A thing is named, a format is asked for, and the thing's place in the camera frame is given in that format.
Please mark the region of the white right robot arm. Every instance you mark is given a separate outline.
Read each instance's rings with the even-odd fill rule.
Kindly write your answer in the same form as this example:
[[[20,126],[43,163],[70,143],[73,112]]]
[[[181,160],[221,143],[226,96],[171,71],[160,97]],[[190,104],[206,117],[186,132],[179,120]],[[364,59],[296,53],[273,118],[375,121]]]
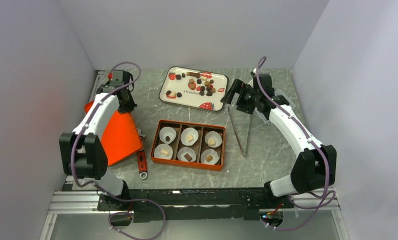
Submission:
[[[263,203],[273,208],[283,196],[328,189],[335,182],[334,146],[323,144],[306,129],[287,98],[275,94],[271,75],[252,72],[251,76],[250,84],[236,79],[221,102],[230,104],[238,94],[236,109],[250,115],[255,111],[262,113],[286,138],[296,156],[288,175],[265,183]]]

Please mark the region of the orange box lid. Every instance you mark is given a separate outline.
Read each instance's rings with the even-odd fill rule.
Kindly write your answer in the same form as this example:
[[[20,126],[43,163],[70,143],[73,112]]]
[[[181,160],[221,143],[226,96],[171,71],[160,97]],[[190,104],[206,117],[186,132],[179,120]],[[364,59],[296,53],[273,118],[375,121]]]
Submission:
[[[109,167],[135,154],[143,147],[131,115],[118,111],[111,116],[103,132],[101,143],[107,155]]]

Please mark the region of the white chocolate block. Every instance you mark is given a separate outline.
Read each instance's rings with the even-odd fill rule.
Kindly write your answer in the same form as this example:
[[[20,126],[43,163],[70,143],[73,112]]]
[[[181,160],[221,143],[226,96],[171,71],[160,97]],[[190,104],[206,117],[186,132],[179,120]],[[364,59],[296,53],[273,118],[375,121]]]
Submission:
[[[168,152],[168,151],[166,151],[166,150],[162,150],[162,151],[161,151],[161,153],[162,153],[163,155],[166,155],[166,156],[168,156],[168,155],[169,155],[169,152]]]

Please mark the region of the brown chocolate square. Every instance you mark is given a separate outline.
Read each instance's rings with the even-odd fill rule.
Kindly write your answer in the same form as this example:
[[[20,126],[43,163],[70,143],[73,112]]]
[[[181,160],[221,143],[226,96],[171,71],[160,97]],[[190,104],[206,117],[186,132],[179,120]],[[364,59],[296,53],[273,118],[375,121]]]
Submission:
[[[189,153],[184,154],[184,159],[185,159],[187,162],[193,162],[193,161],[194,161],[193,156],[190,155]]]

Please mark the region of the white chocolate piece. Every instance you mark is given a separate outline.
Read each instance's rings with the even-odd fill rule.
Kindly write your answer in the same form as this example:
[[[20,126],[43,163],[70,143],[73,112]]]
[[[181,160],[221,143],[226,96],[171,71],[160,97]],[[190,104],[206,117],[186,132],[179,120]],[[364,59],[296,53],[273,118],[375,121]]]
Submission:
[[[209,146],[215,145],[215,140],[214,140],[214,138],[212,138],[212,137],[209,138],[207,143],[208,143]]]

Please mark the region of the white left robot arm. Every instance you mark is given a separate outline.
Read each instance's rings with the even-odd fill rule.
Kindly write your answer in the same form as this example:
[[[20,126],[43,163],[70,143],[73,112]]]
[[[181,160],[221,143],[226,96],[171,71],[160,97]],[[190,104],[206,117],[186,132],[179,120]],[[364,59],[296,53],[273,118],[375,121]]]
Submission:
[[[133,75],[127,71],[119,79],[108,74],[107,81],[95,93],[93,104],[83,120],[59,138],[64,173],[80,187],[93,185],[111,198],[111,204],[124,210],[131,201],[127,183],[108,170],[108,157],[101,139],[114,113],[127,114],[137,106],[129,86]]]

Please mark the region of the black slotted spatula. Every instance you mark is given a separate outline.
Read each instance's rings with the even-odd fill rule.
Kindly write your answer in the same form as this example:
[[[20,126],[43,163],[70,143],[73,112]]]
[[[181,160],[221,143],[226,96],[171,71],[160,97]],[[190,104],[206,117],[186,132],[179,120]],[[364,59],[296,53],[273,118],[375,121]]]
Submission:
[[[235,114],[235,107],[233,105],[229,105],[227,107],[227,113],[240,154],[245,158],[248,154],[253,115],[242,113],[242,117],[245,122],[239,122],[238,120],[240,119],[236,118],[237,114]]]

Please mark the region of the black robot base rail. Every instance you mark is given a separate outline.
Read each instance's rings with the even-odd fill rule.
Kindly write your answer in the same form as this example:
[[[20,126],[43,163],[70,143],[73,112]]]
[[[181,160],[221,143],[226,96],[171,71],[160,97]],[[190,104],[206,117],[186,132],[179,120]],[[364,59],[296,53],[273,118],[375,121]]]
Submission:
[[[280,217],[292,209],[286,196],[269,198],[262,187],[131,189],[133,203],[120,202],[101,193],[100,212],[130,212],[134,223],[170,220],[242,219],[258,221],[262,215]]]

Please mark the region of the orange chocolate box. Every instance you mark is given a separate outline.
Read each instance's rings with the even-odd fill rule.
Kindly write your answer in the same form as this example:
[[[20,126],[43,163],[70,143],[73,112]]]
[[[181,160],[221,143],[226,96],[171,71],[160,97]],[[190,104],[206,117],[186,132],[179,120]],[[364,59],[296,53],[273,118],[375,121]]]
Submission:
[[[163,144],[163,142],[159,139],[159,131],[163,127],[172,127],[176,130],[177,136],[175,140],[169,144],[169,146],[173,149],[173,157],[172,159],[161,159],[154,157],[154,149],[159,144]],[[194,128],[198,131],[199,139],[191,146],[185,146],[181,143],[180,137],[181,133],[186,128]],[[222,136],[222,144],[217,148],[211,148],[205,143],[205,135],[210,131],[216,131]],[[182,122],[182,121],[173,121],[162,119],[159,121],[153,147],[151,150],[151,159],[154,163],[163,164],[163,165],[172,165],[178,167],[186,167],[186,168],[195,168],[209,171],[220,171],[223,168],[224,157],[225,157],[225,127],[219,125],[209,125],[209,124],[201,124],[201,123],[190,123],[190,122]],[[178,150],[182,147],[190,147],[192,148],[197,156],[197,160],[195,162],[184,162],[177,159]],[[219,162],[216,165],[207,165],[202,164],[200,162],[201,154],[207,149],[214,149],[219,154]]]

